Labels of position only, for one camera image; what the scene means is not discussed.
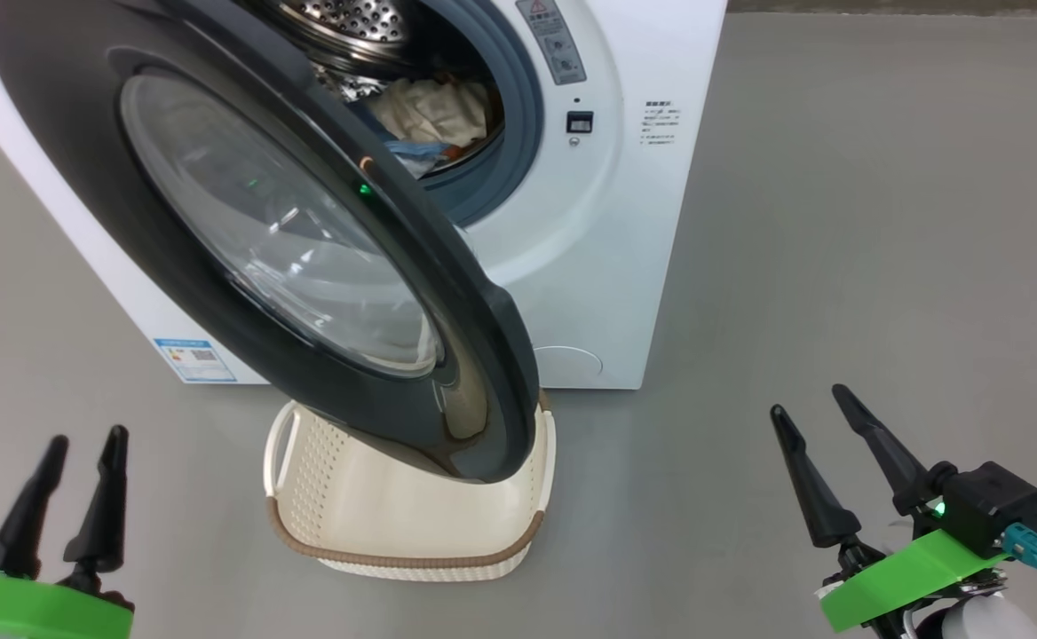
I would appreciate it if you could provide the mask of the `round white drain filter cover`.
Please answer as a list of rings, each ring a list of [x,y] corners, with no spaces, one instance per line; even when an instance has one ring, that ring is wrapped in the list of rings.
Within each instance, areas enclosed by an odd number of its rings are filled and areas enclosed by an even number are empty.
[[[543,345],[534,355],[540,384],[546,389],[592,390],[604,388],[599,356],[572,345]]]

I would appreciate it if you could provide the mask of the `blue energy label sticker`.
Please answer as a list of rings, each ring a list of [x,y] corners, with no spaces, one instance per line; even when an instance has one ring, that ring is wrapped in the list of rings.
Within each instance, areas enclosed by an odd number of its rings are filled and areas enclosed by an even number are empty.
[[[155,348],[185,383],[239,383],[237,376],[206,340],[157,338]]]

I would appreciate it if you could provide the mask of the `small printed text label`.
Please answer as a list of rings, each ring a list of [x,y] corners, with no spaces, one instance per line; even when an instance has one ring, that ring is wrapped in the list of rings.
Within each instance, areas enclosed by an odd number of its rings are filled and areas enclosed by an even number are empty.
[[[637,126],[641,146],[672,146],[680,140],[684,109],[671,100],[648,100]]]

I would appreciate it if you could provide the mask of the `grey warning sticker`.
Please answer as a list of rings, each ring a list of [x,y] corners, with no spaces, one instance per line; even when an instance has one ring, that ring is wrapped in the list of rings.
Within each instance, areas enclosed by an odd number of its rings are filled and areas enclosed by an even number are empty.
[[[556,0],[516,0],[515,5],[542,50],[552,81],[556,85],[587,81],[579,49]]]

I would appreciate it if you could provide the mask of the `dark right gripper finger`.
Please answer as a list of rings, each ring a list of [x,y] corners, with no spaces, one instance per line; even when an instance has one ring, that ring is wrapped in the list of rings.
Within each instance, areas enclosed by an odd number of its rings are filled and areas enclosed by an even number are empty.
[[[875,414],[844,384],[832,385],[832,396],[849,428],[867,442],[892,490],[892,504],[901,517],[909,517],[936,498],[928,483],[928,471],[893,436]]]
[[[859,519],[844,509],[828,488],[826,480],[808,456],[803,434],[782,405],[772,406],[770,421],[813,546],[832,548],[854,540],[862,530]]]

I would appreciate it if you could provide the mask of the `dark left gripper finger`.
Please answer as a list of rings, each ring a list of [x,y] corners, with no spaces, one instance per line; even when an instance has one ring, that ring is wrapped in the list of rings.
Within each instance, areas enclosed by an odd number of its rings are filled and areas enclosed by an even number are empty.
[[[109,429],[97,461],[99,482],[77,535],[63,559],[75,573],[108,573],[124,563],[128,452],[130,433],[123,425]]]
[[[68,446],[69,440],[64,434],[57,434],[49,441],[35,472],[25,481],[0,526],[0,572],[7,577],[38,578],[44,519],[51,495],[59,487]]]

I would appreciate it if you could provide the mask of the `white front-load washing machine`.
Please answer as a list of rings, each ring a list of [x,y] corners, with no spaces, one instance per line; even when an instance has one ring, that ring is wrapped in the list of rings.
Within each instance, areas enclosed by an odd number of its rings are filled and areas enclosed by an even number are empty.
[[[556,85],[516,0],[495,0],[542,82],[534,165],[495,213],[459,226],[511,291],[534,348],[599,356],[604,388],[643,384],[728,0],[556,0],[587,81]],[[641,146],[648,100],[684,109],[680,140]]]

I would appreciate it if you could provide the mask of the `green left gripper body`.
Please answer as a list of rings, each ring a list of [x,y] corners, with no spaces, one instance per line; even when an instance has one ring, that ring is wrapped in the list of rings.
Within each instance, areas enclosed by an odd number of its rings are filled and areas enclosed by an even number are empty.
[[[133,620],[109,600],[0,572],[0,639],[130,639]]]

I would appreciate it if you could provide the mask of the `cream perforated laundry basket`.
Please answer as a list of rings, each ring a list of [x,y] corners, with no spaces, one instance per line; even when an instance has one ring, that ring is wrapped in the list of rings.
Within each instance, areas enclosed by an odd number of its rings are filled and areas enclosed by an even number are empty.
[[[268,522],[295,553],[361,577],[505,577],[526,558],[550,505],[558,434],[546,395],[534,415],[534,449],[518,474],[474,485],[393,460],[288,402],[267,436]]]

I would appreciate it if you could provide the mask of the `blue orange cartoon print garment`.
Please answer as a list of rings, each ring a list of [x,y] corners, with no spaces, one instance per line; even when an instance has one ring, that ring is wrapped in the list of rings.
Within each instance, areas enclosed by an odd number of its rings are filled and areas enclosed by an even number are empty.
[[[401,141],[466,148],[491,133],[487,88],[481,83],[401,78],[361,104]]]

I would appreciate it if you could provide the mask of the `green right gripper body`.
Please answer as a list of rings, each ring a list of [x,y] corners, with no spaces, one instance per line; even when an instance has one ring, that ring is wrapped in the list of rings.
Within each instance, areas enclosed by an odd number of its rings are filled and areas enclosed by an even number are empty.
[[[836,634],[899,611],[916,600],[965,580],[1007,559],[1004,553],[985,558],[974,554],[945,531],[909,541],[842,585],[828,587],[820,609]]]

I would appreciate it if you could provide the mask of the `black round glass washer door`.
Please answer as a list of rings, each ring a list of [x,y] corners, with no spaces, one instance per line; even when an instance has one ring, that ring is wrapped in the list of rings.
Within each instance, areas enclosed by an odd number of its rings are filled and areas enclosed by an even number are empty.
[[[433,199],[230,0],[0,0],[0,80],[84,207],[242,363],[379,452],[497,483],[534,348]]]

